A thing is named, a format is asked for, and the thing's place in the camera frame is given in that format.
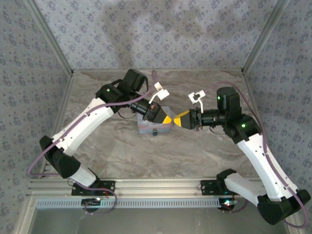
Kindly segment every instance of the black cable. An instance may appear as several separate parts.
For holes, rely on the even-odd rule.
[[[137,113],[135,113],[135,115],[132,116],[132,117],[124,117],[124,116],[122,116],[122,115],[119,113],[119,111],[117,111],[117,114],[118,114],[120,117],[124,118],[124,119],[130,119],[130,118],[133,118],[133,117],[135,117],[135,116],[137,115]]]
[[[225,133],[215,133],[215,132],[211,129],[211,126],[209,127],[209,130],[210,130],[212,133],[216,134],[216,135],[226,135]]]
[[[145,83],[146,83],[146,90],[148,91],[148,79],[147,79],[147,77],[145,78]]]

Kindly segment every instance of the patterned wallpaper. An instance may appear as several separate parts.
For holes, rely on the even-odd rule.
[[[72,69],[240,68],[275,0],[35,0]]]
[[[1,1],[0,35],[0,233],[9,234],[67,78],[22,0]]]
[[[292,0],[248,74],[271,149],[312,195],[312,2]],[[312,202],[310,212],[312,233]]]

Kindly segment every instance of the black mounting bracket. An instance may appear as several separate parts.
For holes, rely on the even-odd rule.
[[[116,181],[113,180],[101,180],[99,182],[98,188],[110,189],[114,192],[115,184]],[[101,190],[87,190],[74,183],[72,188],[72,196],[113,196],[113,195],[109,192]]]
[[[236,195],[236,193],[228,190],[224,183],[224,179],[232,173],[236,173],[233,169],[227,169],[217,174],[214,180],[201,180],[200,188],[203,196],[208,195]]]
[[[203,196],[208,195],[236,195],[236,193],[229,190],[223,190],[220,188],[220,183],[217,179],[215,180],[201,180],[201,194]]]

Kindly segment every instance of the perforated strip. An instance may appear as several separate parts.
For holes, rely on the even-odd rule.
[[[101,201],[101,208],[109,208],[113,199]],[[81,208],[81,199],[39,199],[37,208]],[[216,208],[220,207],[218,198],[122,198],[116,208]]]

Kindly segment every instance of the metal frame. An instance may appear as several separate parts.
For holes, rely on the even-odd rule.
[[[44,20],[44,17],[42,16],[42,13],[38,9],[36,3],[34,0],[23,0],[26,7],[30,11],[31,15],[33,16],[34,21],[37,23],[40,31],[44,35],[45,39],[47,40],[48,44],[50,45],[52,51],[54,52],[55,56],[57,57],[58,61],[60,62],[62,68],[64,71],[68,74],[72,74],[72,69],[63,54],[62,50],[60,49],[56,39],[53,36],[53,33],[51,32],[49,26]]]
[[[208,198],[219,198],[229,196],[202,196],[201,190],[197,188],[201,180],[213,180],[215,178],[138,178],[138,179],[105,179],[116,181],[115,192],[118,198],[171,198],[179,199],[194,198],[196,201],[204,201]],[[262,183],[257,177],[250,177],[249,180]],[[26,234],[30,230],[31,222],[34,217],[35,208],[38,201],[42,199],[58,199],[62,201],[72,200],[71,187],[68,186],[66,179],[34,179],[31,180],[27,191],[26,200],[21,209],[19,219],[16,224],[16,234]],[[75,196],[75,199],[86,197]],[[293,224],[300,224],[300,217],[297,213],[287,218]],[[289,228],[290,234],[304,234],[304,230]]]
[[[281,15],[283,14],[286,6],[288,5],[289,0],[277,0],[275,3],[267,21],[265,22],[252,50],[248,54],[248,57],[243,66],[243,74],[247,75],[251,70],[253,64],[257,60],[262,48],[267,43],[268,38],[271,35],[271,32],[275,28],[277,22],[279,21]]]
[[[69,99],[69,96],[73,87],[73,83],[74,83],[73,76],[70,75],[66,83],[66,87],[64,90],[62,100],[60,102],[60,107],[58,109],[58,113],[57,113],[56,120],[53,125],[53,129],[50,133],[51,136],[53,136],[55,133],[58,133],[62,128],[62,124],[63,124],[64,116],[65,116],[65,110],[66,110],[68,99]],[[44,173],[47,163],[48,163],[47,160],[44,158],[42,165],[40,167],[40,173]]]

